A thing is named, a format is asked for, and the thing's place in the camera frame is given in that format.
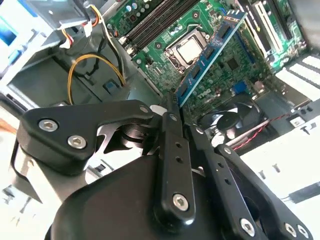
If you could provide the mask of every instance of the black fan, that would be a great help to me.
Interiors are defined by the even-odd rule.
[[[260,124],[263,112],[247,94],[232,97],[216,111],[206,114],[199,124],[204,129],[214,127],[215,134],[224,137],[224,143]]]

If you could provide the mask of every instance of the silver bolt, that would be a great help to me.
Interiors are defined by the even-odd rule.
[[[231,154],[231,151],[230,151],[229,148],[225,147],[223,150],[224,150],[227,154]]]
[[[285,229],[292,235],[292,237],[296,238],[297,237],[297,232],[296,230],[288,223],[284,224]]]
[[[185,196],[181,194],[175,194],[173,195],[173,204],[180,210],[180,211],[187,211],[189,208],[188,200],[185,198]]]
[[[144,113],[148,113],[148,109],[146,109],[144,106],[140,106],[140,110]]]
[[[58,129],[58,124],[50,119],[44,119],[39,122],[39,128],[46,132],[54,132]]]
[[[256,235],[256,231],[254,226],[245,218],[240,219],[240,224],[242,229],[251,237],[254,237]]]
[[[82,136],[74,135],[68,138],[68,144],[74,149],[84,149],[87,142]]]
[[[200,127],[197,126],[195,129],[196,129],[196,131],[197,131],[198,133],[204,134],[204,131],[202,131],[202,129],[201,129]]]
[[[308,232],[304,229],[304,227],[301,226],[301,225],[297,225],[297,227],[298,227],[299,232],[300,232],[303,236],[305,236],[306,239],[308,239],[308,238],[309,238],[309,234],[308,234]]]
[[[170,118],[173,120],[173,121],[178,121],[177,117],[173,114],[170,114]]]

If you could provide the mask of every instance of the black metal bracket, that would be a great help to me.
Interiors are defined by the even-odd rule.
[[[254,203],[254,217],[268,239],[312,240],[308,228],[291,210],[264,184],[264,182],[227,145],[219,145],[214,151],[226,159],[241,194]]]
[[[170,232],[178,232],[196,218],[189,143],[183,137],[178,104],[168,98],[159,134],[159,163],[154,212]]]
[[[163,116],[137,100],[33,109],[22,116],[17,141],[36,162],[74,176],[86,169],[97,150],[97,131],[106,126],[107,152],[133,144],[158,160],[152,203],[155,218],[167,231],[180,232],[195,221],[192,169],[202,167],[209,207],[225,239],[313,240],[307,227],[230,147],[214,149],[204,131],[183,124],[172,94],[165,104]],[[49,123],[41,125],[44,120]],[[81,136],[85,144],[72,146],[71,136]]]
[[[226,239],[266,240],[237,187],[226,160],[214,152],[206,134],[197,126],[187,126],[192,168],[202,167],[215,214]]]
[[[61,174],[78,175],[86,169],[89,158],[95,153],[100,126],[108,125],[109,131],[104,140],[108,144],[119,127],[127,124],[147,125],[153,116],[154,113],[137,100],[37,108],[22,116],[17,140],[34,159]],[[57,129],[41,129],[41,120],[54,121]],[[81,136],[85,147],[71,147],[68,144],[70,136]]]

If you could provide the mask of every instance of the cable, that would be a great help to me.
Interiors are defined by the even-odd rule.
[[[105,38],[108,39],[108,44],[109,44],[110,48],[112,49],[112,51],[114,52],[114,54],[115,54],[115,56],[116,56],[116,58],[118,60],[119,69],[120,69],[121,74],[123,75],[124,74],[124,60],[121,57],[121,55],[120,55],[117,47],[115,46],[114,42],[112,41],[112,36],[108,32],[108,29],[107,29],[106,23],[104,21],[104,18],[103,18],[102,14],[99,12],[99,10],[97,9],[97,7],[95,5],[91,4],[90,7],[92,7],[92,9],[98,14],[98,16],[99,16],[99,18],[101,20],[103,34],[104,34]]]
[[[65,36],[67,40],[69,40],[70,46],[74,43],[74,39],[66,32],[65,29],[61,30],[62,34]]]
[[[67,56],[69,56],[69,57],[74,57],[74,56],[76,56],[76,55],[79,55],[83,50],[85,50],[86,49],[86,47],[89,45],[89,43],[90,43],[90,40],[91,40],[91,37],[92,37],[92,34],[89,36],[89,37],[87,37],[87,40],[86,40],[86,42],[85,42],[85,44],[83,45],[83,47],[81,47],[81,49],[80,50],[78,50],[78,51],[76,51],[76,52],[73,52],[73,53],[68,53],[68,51],[67,51],[67,49],[64,51],[64,54],[65,55],[67,55]],[[78,45],[80,43],[80,41],[78,41],[74,46],[72,46],[73,48],[76,46],[76,45]]]
[[[74,61],[74,63],[72,64],[72,66],[71,66],[71,68],[69,70],[69,74],[68,74],[68,82],[67,82],[68,99],[69,99],[70,104],[72,104],[72,105],[74,104],[74,101],[73,101],[73,98],[72,98],[72,90],[71,90],[73,72],[74,72],[74,70],[75,70],[75,68],[76,68],[76,66],[77,66],[77,64],[79,62],[81,62],[84,59],[91,59],[91,58],[100,59],[101,61],[103,61],[106,64],[108,64],[113,69],[115,74],[119,77],[119,79],[121,81],[121,85],[124,86],[126,84],[126,80],[120,74],[119,70],[110,61],[108,61],[107,59],[105,59],[105,58],[103,58],[103,57],[101,57],[99,55],[93,54],[93,53],[82,55],[82,56],[78,57]]]
[[[100,41],[99,47],[98,47],[97,55],[101,54],[101,51],[102,51],[103,46],[104,46],[104,42],[105,42],[105,39],[102,38],[101,41]],[[93,65],[92,70],[91,70],[90,72],[86,72],[86,74],[87,74],[88,76],[92,76],[92,75],[99,69],[99,61],[100,61],[100,59],[97,58],[97,59],[95,60],[95,63],[94,63],[94,65]]]
[[[94,12],[94,14],[95,14],[95,22],[92,24],[92,27],[95,27],[95,26],[98,25],[99,20],[100,20],[100,17],[99,17],[99,15],[98,15],[98,13],[93,9],[92,5],[90,5],[90,7],[92,8],[92,10],[93,10],[93,12]],[[76,52],[74,52],[74,53],[68,53],[67,50],[65,50],[65,51],[64,51],[64,54],[67,55],[67,56],[69,56],[69,57],[74,57],[74,56],[76,56],[76,55],[79,55],[79,54],[80,54],[84,49],[86,49],[86,47],[89,45],[91,38],[92,38],[92,32],[91,32],[91,35],[87,38],[86,43],[83,45],[83,47],[82,47],[80,50],[78,50],[78,51],[76,51]]]
[[[266,123],[264,126],[260,127],[259,130],[256,131],[252,137],[250,137],[247,141],[245,141],[245,142],[242,143],[241,145],[235,147],[233,150],[235,151],[235,150],[240,149],[240,148],[242,148],[243,146],[247,145],[247,144],[248,144],[249,142],[251,142],[254,138],[256,138],[256,137],[258,136],[258,134],[259,134],[260,132],[262,132],[262,130],[265,129],[265,128],[267,127],[267,125],[269,125],[271,122],[276,121],[276,120],[279,120],[279,119],[282,119],[282,118],[284,118],[284,117],[289,117],[289,116],[290,116],[290,114],[289,114],[289,113],[286,113],[286,114],[283,114],[283,115],[281,115],[281,116],[278,116],[278,117],[276,117],[276,118],[271,119],[271,120],[270,120],[268,123]]]

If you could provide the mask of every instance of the red wire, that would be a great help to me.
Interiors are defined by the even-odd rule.
[[[235,151],[235,150],[240,149],[240,148],[242,148],[243,146],[247,145],[247,144],[248,144],[249,142],[251,142],[256,136],[258,136],[258,134],[259,134],[260,132],[262,132],[262,130],[265,129],[265,127],[266,127],[269,123],[271,123],[271,122],[273,122],[273,121],[276,121],[276,120],[279,120],[279,119],[282,119],[282,118],[284,118],[284,117],[289,117],[289,116],[290,116],[290,114],[287,113],[287,114],[283,114],[283,115],[281,115],[281,116],[278,116],[278,117],[276,117],[276,118],[271,119],[266,125],[260,127],[259,130],[256,131],[252,137],[250,137],[247,141],[245,141],[245,142],[242,143],[241,145],[236,146],[233,150]]]

